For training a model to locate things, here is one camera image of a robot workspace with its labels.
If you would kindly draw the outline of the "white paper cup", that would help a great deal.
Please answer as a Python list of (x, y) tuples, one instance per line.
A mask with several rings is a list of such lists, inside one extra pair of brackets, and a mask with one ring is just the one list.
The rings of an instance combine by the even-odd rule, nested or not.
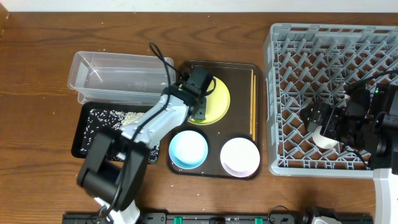
[(322, 136), (322, 135), (320, 134), (321, 129), (322, 129), (322, 127), (319, 126), (319, 127), (315, 130), (315, 132), (314, 132), (314, 134), (313, 134), (313, 136), (312, 136), (313, 142), (315, 143), (315, 145), (316, 145), (317, 147), (320, 147), (320, 148), (322, 148), (322, 149), (331, 149), (331, 148), (333, 148), (335, 145), (338, 144), (338, 141), (333, 140), (333, 139), (330, 139), (330, 138), (326, 138), (326, 137)]

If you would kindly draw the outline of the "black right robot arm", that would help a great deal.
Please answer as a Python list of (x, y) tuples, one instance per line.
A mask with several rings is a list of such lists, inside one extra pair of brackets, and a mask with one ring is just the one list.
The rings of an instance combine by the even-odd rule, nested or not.
[(345, 108), (318, 102), (300, 110), (307, 131), (357, 152), (370, 153), (376, 191), (376, 223), (397, 223), (397, 86), (361, 82), (345, 86)]

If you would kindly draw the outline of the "light blue bowl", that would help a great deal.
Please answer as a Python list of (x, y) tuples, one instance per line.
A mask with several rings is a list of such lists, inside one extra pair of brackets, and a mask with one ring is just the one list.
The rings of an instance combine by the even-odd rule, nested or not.
[(195, 169), (208, 155), (208, 143), (197, 131), (186, 130), (176, 134), (169, 144), (169, 157), (181, 169)]

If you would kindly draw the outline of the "yellow green snack wrapper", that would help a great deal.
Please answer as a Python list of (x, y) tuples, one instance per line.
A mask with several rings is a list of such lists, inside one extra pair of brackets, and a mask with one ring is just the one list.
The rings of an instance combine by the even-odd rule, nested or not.
[(204, 120), (206, 120), (205, 118), (205, 114), (196, 114), (195, 116), (192, 116), (188, 121), (190, 123), (202, 123), (204, 122)]

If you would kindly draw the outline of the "leftover rice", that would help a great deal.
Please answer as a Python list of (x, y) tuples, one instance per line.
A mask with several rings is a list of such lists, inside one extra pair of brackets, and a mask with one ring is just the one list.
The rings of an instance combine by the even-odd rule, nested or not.
[(88, 114), (86, 127), (83, 131), (83, 140), (81, 146), (78, 146), (79, 152), (86, 156), (90, 150), (90, 146), (94, 140), (95, 134), (102, 128), (118, 129), (121, 126), (127, 125), (141, 116), (144, 113), (138, 112), (123, 112), (116, 110), (92, 109)]

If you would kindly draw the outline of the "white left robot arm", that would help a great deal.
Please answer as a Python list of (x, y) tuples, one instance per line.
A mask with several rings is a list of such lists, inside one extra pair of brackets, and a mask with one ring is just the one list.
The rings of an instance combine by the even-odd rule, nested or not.
[(166, 134), (191, 118), (207, 86), (172, 85), (139, 119), (119, 129), (96, 133), (78, 173), (77, 184), (100, 205), (97, 221), (135, 223), (135, 198), (142, 185), (151, 148)]

